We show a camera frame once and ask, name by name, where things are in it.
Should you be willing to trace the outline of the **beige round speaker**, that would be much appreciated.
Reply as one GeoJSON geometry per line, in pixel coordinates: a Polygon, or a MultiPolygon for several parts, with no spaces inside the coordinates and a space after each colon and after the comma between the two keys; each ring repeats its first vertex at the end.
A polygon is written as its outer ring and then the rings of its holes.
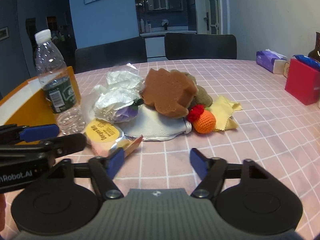
{"type": "Polygon", "coordinates": [[[288,77],[289,68],[290,68],[290,63],[289,63],[289,62],[286,62],[286,63],[284,64],[284,72],[283,72],[283,76],[284,76],[285,78],[288,77]]]}

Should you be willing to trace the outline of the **yellow cloth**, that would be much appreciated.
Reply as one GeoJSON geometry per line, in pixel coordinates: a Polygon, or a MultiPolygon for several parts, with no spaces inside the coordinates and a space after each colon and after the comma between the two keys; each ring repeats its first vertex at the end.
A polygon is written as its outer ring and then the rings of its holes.
{"type": "Polygon", "coordinates": [[[219,96],[210,107],[206,108],[216,119],[214,132],[223,132],[230,129],[237,129],[238,124],[233,120],[233,113],[242,111],[239,102],[231,101],[224,96],[219,96]]]}

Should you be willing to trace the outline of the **white plastic flower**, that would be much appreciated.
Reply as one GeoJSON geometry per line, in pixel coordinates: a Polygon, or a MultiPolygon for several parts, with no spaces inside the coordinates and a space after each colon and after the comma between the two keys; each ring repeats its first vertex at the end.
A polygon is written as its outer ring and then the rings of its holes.
{"type": "Polygon", "coordinates": [[[144,88],[144,78],[134,72],[108,72],[106,85],[97,88],[99,96],[93,105],[95,117],[111,124],[133,120],[144,103],[140,96],[144,88]]]}

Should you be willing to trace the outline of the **orange crochet ball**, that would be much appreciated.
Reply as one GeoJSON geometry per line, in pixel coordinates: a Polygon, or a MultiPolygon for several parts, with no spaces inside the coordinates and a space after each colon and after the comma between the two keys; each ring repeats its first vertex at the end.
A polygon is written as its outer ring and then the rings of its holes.
{"type": "Polygon", "coordinates": [[[216,118],[215,116],[208,110],[204,110],[204,112],[200,115],[200,117],[193,122],[193,128],[197,133],[200,134],[208,134],[215,129],[216,118]]]}

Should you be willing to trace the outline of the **brown sponge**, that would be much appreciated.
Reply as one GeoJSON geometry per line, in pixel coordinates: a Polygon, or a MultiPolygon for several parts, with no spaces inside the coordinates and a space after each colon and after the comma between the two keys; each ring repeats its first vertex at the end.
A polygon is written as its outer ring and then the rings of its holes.
{"type": "Polygon", "coordinates": [[[177,119],[188,115],[188,107],[197,94],[197,87],[182,72],[151,69],[140,94],[147,106],[164,116],[177,119]]]}

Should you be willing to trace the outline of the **yellow labelled snack packet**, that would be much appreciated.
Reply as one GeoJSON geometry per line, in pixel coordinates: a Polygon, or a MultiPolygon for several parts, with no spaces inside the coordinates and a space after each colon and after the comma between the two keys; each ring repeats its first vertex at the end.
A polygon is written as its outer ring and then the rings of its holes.
{"type": "Polygon", "coordinates": [[[124,151],[124,158],[133,153],[142,142],[143,136],[129,137],[117,126],[94,119],[85,128],[84,135],[93,153],[109,157],[118,149],[124,151]]]}

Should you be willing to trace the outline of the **white cabinet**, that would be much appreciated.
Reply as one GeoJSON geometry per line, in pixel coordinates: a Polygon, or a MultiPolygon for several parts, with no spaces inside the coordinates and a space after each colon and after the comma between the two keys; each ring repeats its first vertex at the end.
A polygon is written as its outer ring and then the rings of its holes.
{"type": "Polygon", "coordinates": [[[152,33],[143,33],[140,36],[144,38],[146,56],[148,62],[167,61],[165,56],[165,43],[164,37],[167,33],[175,34],[197,34],[194,30],[168,30],[168,31],[155,31],[152,33]]]}

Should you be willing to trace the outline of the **black chair left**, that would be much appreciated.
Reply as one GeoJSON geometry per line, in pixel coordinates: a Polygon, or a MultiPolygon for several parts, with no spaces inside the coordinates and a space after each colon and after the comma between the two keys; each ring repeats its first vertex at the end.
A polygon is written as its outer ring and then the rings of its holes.
{"type": "Polygon", "coordinates": [[[96,69],[122,66],[147,61],[145,40],[135,37],[127,40],[91,46],[75,51],[76,74],[96,69]]]}

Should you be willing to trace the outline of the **brown plush fabric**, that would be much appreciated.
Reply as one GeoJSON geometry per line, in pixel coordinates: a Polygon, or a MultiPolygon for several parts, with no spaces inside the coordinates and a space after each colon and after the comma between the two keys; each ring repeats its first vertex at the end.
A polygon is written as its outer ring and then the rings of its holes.
{"type": "Polygon", "coordinates": [[[191,79],[193,83],[195,83],[197,88],[197,94],[194,96],[192,102],[190,103],[189,109],[191,109],[195,105],[202,105],[204,108],[210,107],[213,103],[213,99],[210,97],[207,91],[197,84],[195,77],[187,72],[183,72],[183,74],[191,79]]]}

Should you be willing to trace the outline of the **white glass door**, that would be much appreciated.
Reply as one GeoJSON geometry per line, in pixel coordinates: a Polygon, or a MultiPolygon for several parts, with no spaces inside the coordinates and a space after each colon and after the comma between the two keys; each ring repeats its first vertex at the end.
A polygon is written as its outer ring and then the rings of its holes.
{"type": "Polygon", "coordinates": [[[229,0],[195,0],[198,34],[230,33],[229,0]]]}

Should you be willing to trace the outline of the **orange storage box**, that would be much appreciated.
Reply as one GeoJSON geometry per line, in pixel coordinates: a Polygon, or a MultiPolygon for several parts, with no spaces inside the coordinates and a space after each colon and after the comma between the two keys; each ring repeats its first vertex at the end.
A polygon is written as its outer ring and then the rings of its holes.
{"type": "MultiPolygon", "coordinates": [[[[38,78],[34,77],[24,81],[1,99],[1,126],[10,124],[30,127],[56,124],[49,101],[45,97],[38,78]]],[[[1,145],[27,145],[39,141],[1,145]]]]}

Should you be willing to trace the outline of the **pink checkered tablecloth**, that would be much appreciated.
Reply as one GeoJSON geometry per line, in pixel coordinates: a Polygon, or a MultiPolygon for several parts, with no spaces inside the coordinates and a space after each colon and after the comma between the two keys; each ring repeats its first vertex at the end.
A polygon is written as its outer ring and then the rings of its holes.
{"type": "Polygon", "coordinates": [[[137,65],[138,74],[151,69],[176,69],[196,78],[212,98],[239,102],[233,113],[237,129],[199,135],[182,134],[165,142],[143,142],[114,179],[122,193],[130,189],[184,188],[200,182],[189,162],[189,151],[230,163],[253,159],[302,201],[297,227],[304,239],[319,234],[319,108],[305,106],[284,89],[286,79],[253,61],[184,60],[137,65]]]}

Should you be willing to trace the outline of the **black chair right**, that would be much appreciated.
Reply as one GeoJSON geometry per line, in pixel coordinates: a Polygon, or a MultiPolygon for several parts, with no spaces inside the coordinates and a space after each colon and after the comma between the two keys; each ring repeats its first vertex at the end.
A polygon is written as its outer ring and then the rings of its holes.
{"type": "Polygon", "coordinates": [[[237,59],[234,35],[167,33],[164,46],[169,60],[237,59]]]}

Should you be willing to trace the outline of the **white round cloth pad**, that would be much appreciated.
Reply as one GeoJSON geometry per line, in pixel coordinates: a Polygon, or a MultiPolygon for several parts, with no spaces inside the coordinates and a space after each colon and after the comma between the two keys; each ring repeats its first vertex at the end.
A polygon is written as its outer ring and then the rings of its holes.
{"type": "Polygon", "coordinates": [[[191,123],[185,118],[169,118],[146,105],[140,106],[134,119],[117,126],[129,137],[142,135],[143,141],[168,141],[192,130],[191,123]]]}

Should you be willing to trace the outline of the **red crochet flower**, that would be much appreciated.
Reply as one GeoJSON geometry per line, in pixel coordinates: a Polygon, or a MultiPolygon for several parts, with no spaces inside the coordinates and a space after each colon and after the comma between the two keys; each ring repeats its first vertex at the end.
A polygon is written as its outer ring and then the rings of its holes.
{"type": "Polygon", "coordinates": [[[186,119],[190,122],[193,123],[197,120],[199,120],[200,116],[204,113],[204,105],[194,105],[189,109],[189,113],[186,116],[186,119]]]}

